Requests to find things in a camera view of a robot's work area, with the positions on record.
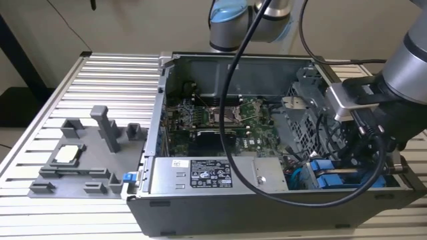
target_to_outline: connector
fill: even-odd
[[[380,125],[378,125],[370,108],[355,109],[350,113],[358,126],[360,135],[367,135],[368,138],[371,138],[374,135],[379,136],[384,133],[384,129]]]

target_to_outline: blue drive bracket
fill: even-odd
[[[335,169],[332,161],[328,159],[314,160],[310,164],[314,171]],[[368,180],[371,174],[370,172],[360,172],[356,174],[362,175],[360,184],[344,183],[343,177],[340,176],[340,174],[334,173],[334,174],[324,174],[316,178],[319,187],[322,189],[358,188]],[[386,179],[383,176],[379,176],[376,182],[372,185],[372,188],[383,188],[383,187],[386,187]]]

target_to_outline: motherboard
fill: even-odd
[[[167,109],[168,156],[223,157],[219,102],[194,94]],[[231,97],[224,110],[227,145],[234,156],[282,157],[270,105],[260,96]]]

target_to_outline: black cable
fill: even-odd
[[[211,29],[211,13],[212,13],[212,9],[214,9],[214,5],[215,5],[215,1],[216,1],[216,0],[212,0],[211,8],[208,9],[208,16],[207,16],[207,25],[208,25],[208,29]]]
[[[262,4],[262,7],[258,11],[258,14],[255,16],[255,20],[248,28],[248,31],[247,31],[247,34],[244,36],[244,39],[242,41],[242,45],[238,49],[238,52],[232,58],[232,62],[231,62],[231,65],[230,65],[230,69],[228,69],[228,73],[227,73],[227,77],[226,77],[226,80],[224,80],[224,86],[223,86],[223,90],[222,90],[222,94],[220,94],[220,103],[219,103],[219,135],[220,135],[220,143],[222,143],[222,147],[223,147],[223,150],[224,150],[224,153],[226,153],[226,156],[227,156],[227,159],[228,159],[228,162],[230,162],[230,165],[231,165],[231,168],[234,170],[234,173],[236,175],[236,177],[239,178],[239,180],[242,181],[242,183],[244,184],[244,186],[252,191],[255,192],[258,195],[279,202],[279,203],[283,203],[283,204],[288,204],[291,206],[295,206],[295,207],[307,207],[307,208],[327,208],[327,207],[335,207],[340,204],[344,204],[347,203],[348,201],[351,201],[352,199],[355,199],[359,195],[362,195],[368,189],[370,187],[374,185],[374,183],[376,182],[380,174],[383,173],[383,166],[384,166],[384,163],[386,163],[386,156],[387,156],[387,151],[386,151],[386,144],[384,144],[384,141],[383,139],[374,135],[372,136],[372,140],[375,141],[375,145],[376,145],[376,148],[378,148],[378,161],[376,161],[376,167],[375,167],[375,170],[374,170],[374,174],[371,175],[371,177],[368,178],[368,180],[366,181],[366,183],[359,186],[359,188],[351,193],[348,194],[347,196],[344,196],[343,198],[338,199],[338,200],[334,200],[331,202],[326,202],[326,203],[304,203],[304,202],[294,202],[294,201],[288,201],[288,200],[284,200],[274,195],[270,195],[267,192],[264,192],[263,190],[258,189],[251,183],[250,181],[246,179],[246,177],[243,176],[239,168],[238,168],[238,165],[236,165],[236,162],[234,160],[234,156],[231,154],[231,151],[228,149],[228,141],[227,141],[227,136],[226,136],[226,122],[224,122],[224,113],[226,113],[226,99],[227,99],[227,93],[228,93],[228,88],[230,88],[230,84],[231,84],[231,81],[232,81],[232,77],[234,77],[234,73],[235,73],[235,70],[236,70],[236,66],[238,66],[238,63],[239,63],[239,59],[243,55],[243,52],[247,48],[247,45],[251,41],[251,37],[254,35],[254,32],[256,30],[256,27],[260,23],[260,20],[262,20],[262,17],[264,15],[264,12],[266,12],[266,9],[270,5],[272,0],[266,0]]]
[[[48,2],[48,4],[52,6],[52,8],[55,9],[57,15],[60,16],[60,18],[63,19],[63,21],[65,22],[69,30],[73,32],[73,34],[77,36],[77,38],[81,40],[81,42],[84,43],[84,45],[87,46],[88,50],[92,52],[92,48],[89,47],[89,45],[87,44],[87,42],[83,40],[83,38],[80,37],[80,35],[76,33],[76,31],[73,30],[72,26],[69,26],[64,16],[61,15],[60,11],[57,10],[57,8],[55,7],[55,5],[52,4],[52,2],[49,0],[45,0]]]
[[[335,135],[335,133],[336,133],[336,131],[340,129],[340,125],[338,125],[334,129],[332,129],[332,132],[331,132],[331,136],[334,136]],[[334,140],[332,140],[332,137],[331,138],[328,138],[327,140],[326,140],[326,150],[327,150],[327,153],[328,153],[328,155],[330,156],[332,156],[335,159],[339,159],[339,156],[335,154],[335,153],[338,153],[339,151],[336,151],[335,150],[335,152],[334,151],[331,151],[331,148],[330,148],[330,142],[332,142]]]
[[[298,29],[299,29],[299,37],[300,37],[302,45],[303,45],[308,55],[311,56],[311,58],[318,63],[326,64],[326,65],[383,64],[383,63],[386,63],[387,60],[384,60],[384,59],[366,59],[366,60],[351,60],[351,61],[324,61],[316,57],[316,55],[314,54],[314,52],[308,48],[306,38],[304,38],[304,33],[303,33],[303,18],[304,18],[307,3],[308,3],[308,0],[304,0],[302,7],[300,7]]]
[[[332,149],[334,149],[334,151],[339,152],[340,151],[340,147],[334,142],[332,134],[330,133],[328,116],[327,115],[323,116],[323,128],[324,128],[326,138],[331,142]]]
[[[7,149],[12,149],[12,147],[8,146],[8,145],[0,144],[0,146],[4,147],[4,148],[7,148]]]
[[[316,152],[320,153],[322,143],[320,143],[320,123],[323,119],[323,113],[319,114],[318,120],[315,121],[315,144],[316,144]]]

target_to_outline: gray block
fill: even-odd
[[[105,194],[107,188],[104,187],[101,182],[85,182],[84,183],[84,191],[87,194]]]
[[[80,138],[65,138],[63,136],[51,154],[48,163],[52,162],[60,146],[84,145],[85,151],[81,152],[79,165],[72,167],[52,167],[49,164],[45,164],[35,182],[51,182],[55,185],[53,193],[39,194],[29,191],[28,196],[31,198],[120,199],[121,177],[124,173],[135,172],[139,168],[147,135],[142,139],[131,141],[128,140],[125,128],[119,127],[119,130],[120,137],[116,140],[121,146],[121,151],[117,153],[109,152],[96,126],[88,126],[83,130],[76,130]],[[103,183],[107,193],[87,194],[84,186],[85,183],[91,182]]]
[[[53,193],[55,186],[48,182],[32,182],[29,190],[37,194],[51,194]]]
[[[139,123],[129,123],[125,127],[125,134],[127,134],[127,139],[129,141],[143,139],[144,133],[143,133],[140,124]]]
[[[111,174],[109,181],[108,181],[108,187],[115,194],[119,194],[121,192],[123,180],[117,180],[115,174]]]
[[[39,174],[43,178],[49,179],[49,178],[55,178],[57,179],[60,177],[60,175],[56,172],[56,167],[53,169],[49,168],[41,168],[39,170]]]
[[[109,122],[109,126],[111,126],[111,129],[112,129],[115,138],[119,138],[119,137],[121,136],[121,130],[120,130],[120,128],[117,127],[116,121],[115,121],[115,120],[108,120],[108,122]],[[99,132],[100,138],[101,138],[101,139],[105,139],[104,131],[97,130],[97,132]]]
[[[108,117],[108,108],[107,106],[95,105],[91,110],[91,118],[96,120],[100,135],[104,137],[108,149],[112,153],[120,151],[120,145],[116,140],[117,126],[113,123],[113,127],[109,123]]]
[[[84,127],[79,118],[68,118],[60,127],[60,130],[65,138],[71,138],[71,139],[79,138],[79,134],[76,130],[83,130],[83,129]]]
[[[100,168],[100,169],[92,168],[91,171],[88,172],[88,175],[93,179],[109,179],[111,177],[111,173],[107,168]]]

